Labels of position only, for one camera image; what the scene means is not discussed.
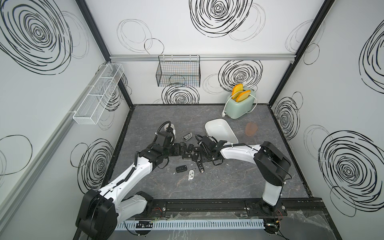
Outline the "white storage box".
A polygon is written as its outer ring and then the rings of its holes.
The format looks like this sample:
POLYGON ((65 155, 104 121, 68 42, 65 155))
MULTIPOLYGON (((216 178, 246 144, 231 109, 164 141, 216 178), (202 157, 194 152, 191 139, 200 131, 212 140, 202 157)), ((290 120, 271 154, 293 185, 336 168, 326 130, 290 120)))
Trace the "white storage box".
POLYGON ((211 120, 205 124, 208 136, 214 137, 216 140, 227 141, 230 144, 238 144, 239 140, 235 133, 224 119, 211 120))

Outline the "black Porsche car key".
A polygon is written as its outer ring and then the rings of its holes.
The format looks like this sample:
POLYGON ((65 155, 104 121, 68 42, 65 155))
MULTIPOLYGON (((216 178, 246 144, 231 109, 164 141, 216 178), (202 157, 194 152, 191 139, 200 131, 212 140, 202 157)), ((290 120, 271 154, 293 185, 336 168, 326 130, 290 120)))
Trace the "black Porsche car key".
POLYGON ((196 163, 197 163, 197 166, 198 166, 198 169, 199 169, 200 173, 204 173, 205 169, 204 169, 204 165, 203 165, 202 161, 200 159, 198 159, 196 161, 196 163))

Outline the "silver BMW car key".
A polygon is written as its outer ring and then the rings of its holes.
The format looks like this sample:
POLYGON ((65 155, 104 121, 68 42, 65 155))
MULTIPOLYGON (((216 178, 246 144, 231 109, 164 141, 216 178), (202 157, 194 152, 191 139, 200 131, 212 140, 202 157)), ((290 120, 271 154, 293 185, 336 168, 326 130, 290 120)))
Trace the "silver BMW car key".
POLYGON ((183 140, 189 141, 192 137, 193 137, 193 134, 192 133, 188 133, 188 134, 183 136, 183 140))

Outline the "black flip key lone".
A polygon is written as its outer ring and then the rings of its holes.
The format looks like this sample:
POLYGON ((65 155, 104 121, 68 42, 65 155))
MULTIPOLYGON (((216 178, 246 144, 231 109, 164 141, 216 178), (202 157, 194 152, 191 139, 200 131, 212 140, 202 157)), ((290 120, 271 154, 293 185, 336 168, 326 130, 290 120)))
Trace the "black flip key lone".
POLYGON ((182 165, 182 166, 178 166, 178 167, 176 167, 176 172, 177 172, 177 173, 182 173, 182 172, 185 172, 185 171, 187 171, 187 170, 188 170, 188 168, 187 168, 186 165, 182 165))

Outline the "white car key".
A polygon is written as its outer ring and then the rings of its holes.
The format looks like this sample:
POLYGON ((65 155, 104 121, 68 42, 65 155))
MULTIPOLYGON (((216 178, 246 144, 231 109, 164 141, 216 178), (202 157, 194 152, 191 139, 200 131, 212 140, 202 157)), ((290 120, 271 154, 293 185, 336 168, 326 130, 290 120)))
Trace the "white car key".
POLYGON ((190 170, 189 171, 189 175, 188 175, 188 180, 189 181, 193 180, 194 176, 195 176, 195 171, 194 170, 190 170))

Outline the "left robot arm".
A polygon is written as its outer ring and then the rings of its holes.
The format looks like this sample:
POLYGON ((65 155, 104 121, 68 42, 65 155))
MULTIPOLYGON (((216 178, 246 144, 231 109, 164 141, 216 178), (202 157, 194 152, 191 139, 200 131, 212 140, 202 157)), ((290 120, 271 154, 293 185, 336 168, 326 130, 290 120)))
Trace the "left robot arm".
POLYGON ((123 221, 145 211, 152 197, 138 192, 129 199, 125 196, 164 159, 169 158, 175 141, 175 130, 158 130, 144 150, 135 152, 134 163, 116 179, 101 189, 85 193, 76 219, 78 230, 92 240, 107 240, 123 221))

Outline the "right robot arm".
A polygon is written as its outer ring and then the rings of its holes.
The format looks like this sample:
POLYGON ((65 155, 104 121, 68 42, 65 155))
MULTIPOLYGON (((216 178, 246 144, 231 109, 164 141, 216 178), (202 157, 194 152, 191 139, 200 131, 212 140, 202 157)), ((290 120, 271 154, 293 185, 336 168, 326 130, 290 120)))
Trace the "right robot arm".
POLYGON ((239 160, 255 164, 263 178, 265 188, 260 202, 264 212, 273 212, 280 200, 291 161, 275 145, 265 141, 261 145, 232 144, 225 140, 216 140, 211 136, 197 135, 196 140, 203 155, 213 163, 224 160, 239 160))

